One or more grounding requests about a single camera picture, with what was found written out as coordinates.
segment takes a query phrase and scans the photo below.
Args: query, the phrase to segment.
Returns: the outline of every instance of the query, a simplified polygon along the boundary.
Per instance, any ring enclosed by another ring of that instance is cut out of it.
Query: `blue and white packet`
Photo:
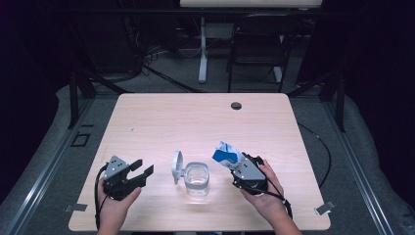
[[[245,157],[230,144],[220,141],[212,158],[218,163],[235,170]]]

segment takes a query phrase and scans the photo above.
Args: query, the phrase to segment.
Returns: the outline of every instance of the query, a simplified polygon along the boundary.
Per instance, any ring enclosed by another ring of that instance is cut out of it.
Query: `gray carpet floor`
[[[304,45],[299,45],[293,52],[287,82],[284,92],[296,88],[295,79],[300,65]],[[207,64],[207,82],[200,84],[199,56],[185,57],[181,54],[168,52],[158,53],[151,58],[150,67],[167,74],[178,81],[206,92],[226,92],[227,73],[226,50],[223,48],[210,48]],[[265,76],[265,79],[274,79],[272,73],[266,70],[252,71],[239,70],[240,79],[256,76]],[[105,132],[107,123],[116,103],[116,94],[99,83],[94,84],[98,96],[92,101],[84,100],[80,95],[80,102],[85,111],[78,125],[68,130],[69,125],[69,88],[64,87],[58,92],[60,107],[49,132],[41,146],[33,156],[26,171],[9,194],[9,197],[0,206],[0,234],[6,234],[14,224],[23,219],[18,217],[30,190],[41,176],[45,166],[56,157],[62,156],[57,163],[57,171],[53,179],[45,185],[46,191],[40,195],[38,204],[33,205],[33,211],[26,215],[22,227],[18,229],[21,234],[83,234],[71,232],[68,228],[70,212],[66,212],[67,205],[75,204],[83,186],[89,167]],[[168,81],[143,70],[137,77],[117,83],[129,91],[137,93],[173,93],[184,92]],[[276,87],[269,84],[237,84],[233,92],[275,92]],[[326,182],[321,187],[325,201],[333,200],[337,206],[332,209],[330,218],[332,226],[327,231],[303,231],[304,234],[382,234],[368,210],[367,202],[362,197],[361,190],[350,170],[345,147],[339,139],[336,127],[330,122],[333,118],[327,107],[331,104],[320,103],[316,94],[319,87],[315,87],[301,97],[291,99],[296,119],[327,144],[331,156],[332,166]],[[392,233],[415,234],[415,219],[411,210],[392,190],[389,182],[379,170],[378,157],[370,132],[359,110],[349,98],[346,99],[345,109],[346,137],[357,155],[364,173],[379,200]],[[320,141],[303,127],[299,127],[306,150],[309,154],[312,167],[318,182],[324,177],[328,169],[328,153]],[[88,134],[90,137],[84,147],[72,147],[74,133]]]

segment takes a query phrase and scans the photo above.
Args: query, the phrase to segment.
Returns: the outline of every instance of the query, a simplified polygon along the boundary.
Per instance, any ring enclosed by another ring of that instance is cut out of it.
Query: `person's right hand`
[[[284,189],[267,160],[264,160],[264,164],[259,165],[259,169],[277,187],[281,196],[284,197]],[[269,181],[268,191],[278,195],[278,191]],[[241,193],[256,208],[259,214],[270,223],[276,234],[300,234],[299,229],[287,214],[286,208],[280,199],[267,194],[255,196],[244,189],[241,189]]]

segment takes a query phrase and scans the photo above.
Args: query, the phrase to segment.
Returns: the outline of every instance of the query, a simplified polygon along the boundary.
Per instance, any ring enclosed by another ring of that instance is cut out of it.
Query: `table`
[[[234,102],[240,103],[242,109],[233,110]],[[147,186],[131,206],[122,230],[271,230],[232,185],[229,169],[211,158],[219,141],[270,162],[301,230],[330,227],[329,216],[314,211],[323,205],[323,200],[286,95],[176,93],[119,97],[78,199],[79,204],[87,205],[86,211],[74,211],[69,228],[96,230],[95,177],[99,168],[117,155],[130,164],[143,159],[143,166],[130,172],[128,178],[150,165],[155,167]],[[183,154],[184,165],[200,162],[209,167],[206,197],[189,197],[183,179],[174,184],[171,166],[177,150]]]
[[[186,8],[319,8],[322,0],[180,0]],[[201,20],[201,65],[199,82],[207,81],[208,55],[205,18]],[[274,68],[276,81],[281,80],[281,69]]]

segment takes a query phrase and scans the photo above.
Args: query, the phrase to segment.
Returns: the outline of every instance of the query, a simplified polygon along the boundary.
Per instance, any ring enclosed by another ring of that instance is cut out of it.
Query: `hand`
[[[98,202],[102,205],[100,212],[100,229],[99,235],[117,234],[127,217],[129,207],[134,203],[141,193],[141,188],[134,189],[122,201],[112,200],[104,193],[104,179],[98,183]]]
[[[284,197],[284,189],[267,160],[264,160],[264,164],[259,165],[259,169],[266,175],[268,180],[277,187],[281,196]],[[278,191],[269,181],[268,191],[278,195]],[[241,193],[244,195],[245,199],[256,208],[259,214],[270,223],[274,228],[275,234],[300,234],[299,229],[288,216],[286,208],[280,199],[267,194],[255,196],[243,189],[241,189]]]

